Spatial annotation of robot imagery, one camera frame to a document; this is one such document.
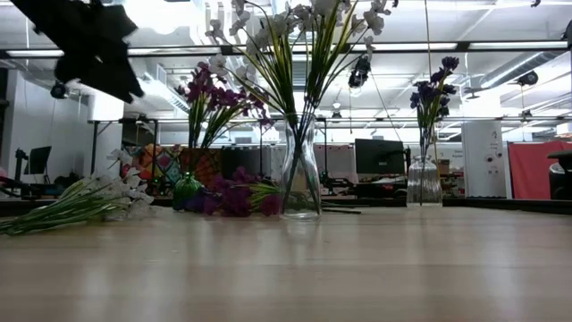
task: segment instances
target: red partition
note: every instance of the red partition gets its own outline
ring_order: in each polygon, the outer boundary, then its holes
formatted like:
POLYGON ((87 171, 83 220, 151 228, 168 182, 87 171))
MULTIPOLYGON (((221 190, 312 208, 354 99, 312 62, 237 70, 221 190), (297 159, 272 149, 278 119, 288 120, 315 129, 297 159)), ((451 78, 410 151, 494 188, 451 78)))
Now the red partition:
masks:
POLYGON ((550 199, 548 168, 558 162, 549 159, 551 152, 572 148, 570 144, 546 143, 509 144, 510 177, 515 199, 550 199))

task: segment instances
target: black object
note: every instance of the black object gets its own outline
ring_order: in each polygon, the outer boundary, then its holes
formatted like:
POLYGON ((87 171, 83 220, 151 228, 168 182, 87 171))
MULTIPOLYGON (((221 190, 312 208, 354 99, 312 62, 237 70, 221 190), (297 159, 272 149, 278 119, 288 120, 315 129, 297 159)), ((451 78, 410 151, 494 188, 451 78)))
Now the black object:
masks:
POLYGON ((348 85, 357 89, 364 85, 367 81, 367 74, 372 70, 372 66, 366 56, 363 56, 357 60, 354 70, 349 76, 348 85))
POLYGON ((572 200, 572 150, 552 152, 548 158, 558 159, 548 169, 552 200, 572 200))
POLYGON ((24 174, 43 174, 44 183, 50 183, 47 176, 47 160, 50 158, 52 147, 33 148, 29 152, 28 164, 24 169, 24 174))
POLYGON ((56 99, 66 99, 70 96, 70 90, 65 84, 56 80, 55 85, 50 90, 50 95, 56 99))
POLYGON ((405 174, 403 142, 356 139, 358 174, 405 174))
POLYGON ((532 86, 538 82, 538 74, 535 71, 528 72, 517 79, 517 84, 520 86, 532 86))
POLYGON ((394 180, 385 183, 358 183, 354 193, 358 199, 405 199, 407 189, 407 180, 394 180))
MULTIPOLYGON (((131 103, 131 93, 144 95, 127 59, 123 38, 137 26, 121 5, 103 6, 99 0, 12 0, 33 23, 34 31, 50 38, 64 55, 55 66, 63 85, 75 79, 122 101, 131 103)), ((52 89, 60 97, 62 86, 52 89)))

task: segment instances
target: clear glass vase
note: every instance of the clear glass vase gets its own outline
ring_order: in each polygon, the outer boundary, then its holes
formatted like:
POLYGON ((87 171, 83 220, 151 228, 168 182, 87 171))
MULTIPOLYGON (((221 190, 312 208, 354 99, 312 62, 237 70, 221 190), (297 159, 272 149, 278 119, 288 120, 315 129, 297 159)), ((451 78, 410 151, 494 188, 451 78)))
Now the clear glass vase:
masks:
POLYGON ((431 156, 416 157, 415 162, 409 167, 407 205, 408 207, 442 205, 437 165, 431 162, 431 156))
POLYGON ((320 179, 314 156, 315 118, 312 114, 287 115, 286 156, 282 164, 281 217, 316 220, 322 215, 320 179))

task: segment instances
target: desk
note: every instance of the desk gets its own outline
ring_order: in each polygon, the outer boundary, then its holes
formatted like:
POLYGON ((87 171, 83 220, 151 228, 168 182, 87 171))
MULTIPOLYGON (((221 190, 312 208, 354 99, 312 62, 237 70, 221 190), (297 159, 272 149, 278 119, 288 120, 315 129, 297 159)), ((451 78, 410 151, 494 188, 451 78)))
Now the desk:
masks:
POLYGON ((319 224, 173 214, 0 238, 21 321, 569 321, 572 216, 362 209, 319 224))

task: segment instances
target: green glass vase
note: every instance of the green glass vase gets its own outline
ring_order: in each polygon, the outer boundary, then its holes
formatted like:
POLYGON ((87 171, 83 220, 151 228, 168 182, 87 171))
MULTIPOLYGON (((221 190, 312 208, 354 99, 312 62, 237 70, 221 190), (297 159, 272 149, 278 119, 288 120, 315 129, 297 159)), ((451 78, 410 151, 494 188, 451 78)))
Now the green glass vase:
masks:
POLYGON ((172 193, 172 208, 175 210, 182 210, 187 203, 203 188, 203 184, 195 179, 194 174, 184 174, 177 184, 172 193))

